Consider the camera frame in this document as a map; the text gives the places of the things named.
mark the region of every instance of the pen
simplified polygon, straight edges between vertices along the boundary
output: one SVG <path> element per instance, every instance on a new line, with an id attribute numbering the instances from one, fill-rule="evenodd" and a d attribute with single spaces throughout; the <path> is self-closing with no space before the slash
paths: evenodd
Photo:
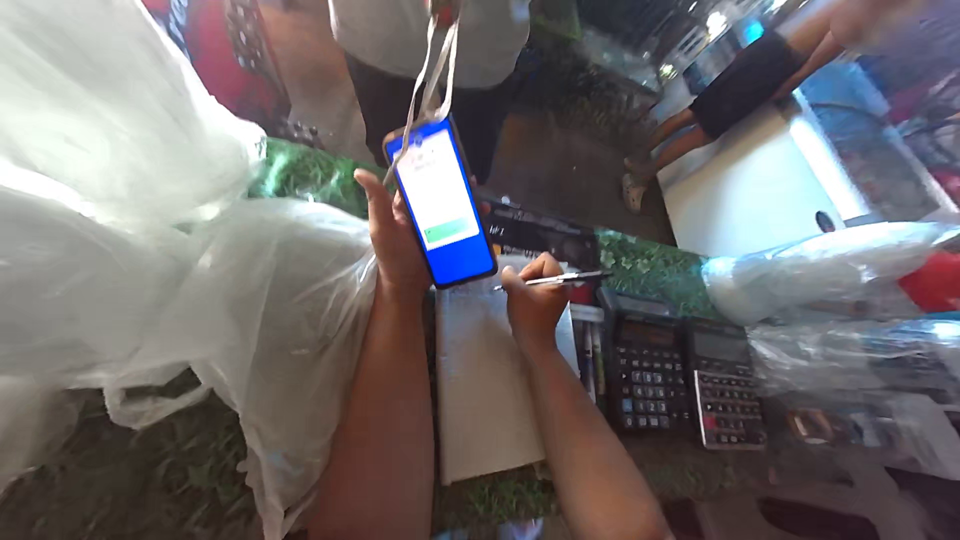
<path id="1" fill-rule="evenodd" d="M 599 282 L 600 280 L 609 277 L 611 274 L 612 272 L 607 270 L 597 270 L 595 272 L 570 272 L 568 274 L 561 274 L 560 276 L 552 276 L 550 278 L 537 278 L 524 283 L 528 285 L 555 285 L 560 283 Z M 497 285 L 493 288 L 493 290 L 503 290 L 503 285 Z"/>

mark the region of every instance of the white shirt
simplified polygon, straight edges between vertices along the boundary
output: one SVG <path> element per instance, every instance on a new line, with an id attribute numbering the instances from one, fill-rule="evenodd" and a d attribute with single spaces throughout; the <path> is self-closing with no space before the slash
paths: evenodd
<path id="1" fill-rule="evenodd" d="M 416 78 L 426 56 L 424 0 L 329 0 L 333 36 L 345 51 L 388 73 Z M 443 31 L 434 36 L 433 59 Z M 457 87 L 503 82 L 530 34 L 530 0 L 462 0 Z"/>

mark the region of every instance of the calculator keypad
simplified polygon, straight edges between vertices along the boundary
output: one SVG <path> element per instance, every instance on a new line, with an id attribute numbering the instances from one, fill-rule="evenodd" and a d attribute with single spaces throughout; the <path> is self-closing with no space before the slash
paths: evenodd
<path id="1" fill-rule="evenodd" d="M 617 347 L 625 430 L 670 430 L 688 424 L 689 398 L 680 353 L 652 347 Z"/>
<path id="2" fill-rule="evenodd" d="M 753 379 L 695 371 L 700 433 L 712 450 L 763 450 L 767 434 Z"/>

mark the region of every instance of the green button on screen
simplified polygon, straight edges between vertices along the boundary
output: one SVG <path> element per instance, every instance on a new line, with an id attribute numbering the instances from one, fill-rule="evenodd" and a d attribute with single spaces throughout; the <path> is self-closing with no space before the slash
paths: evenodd
<path id="1" fill-rule="evenodd" d="M 467 217 L 461 217 L 459 219 L 454 219 L 453 221 L 447 221 L 440 225 L 431 227 L 423 231 L 423 235 L 426 236 L 426 241 L 431 244 L 434 242 L 439 242 L 444 238 L 453 236 L 454 234 L 462 233 L 470 227 L 470 220 Z"/>

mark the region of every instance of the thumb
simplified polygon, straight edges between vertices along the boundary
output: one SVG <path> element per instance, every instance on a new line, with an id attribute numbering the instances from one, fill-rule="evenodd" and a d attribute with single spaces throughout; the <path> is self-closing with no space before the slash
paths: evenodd
<path id="1" fill-rule="evenodd" d="M 507 294 L 513 294 L 527 286 L 513 266 L 504 266 L 500 271 L 500 284 L 503 285 L 503 290 L 507 291 Z"/>
<path id="2" fill-rule="evenodd" d="M 372 172 L 364 169 L 353 171 L 353 178 L 367 192 L 367 213 L 375 225 L 394 220 L 394 205 L 390 193 Z"/>

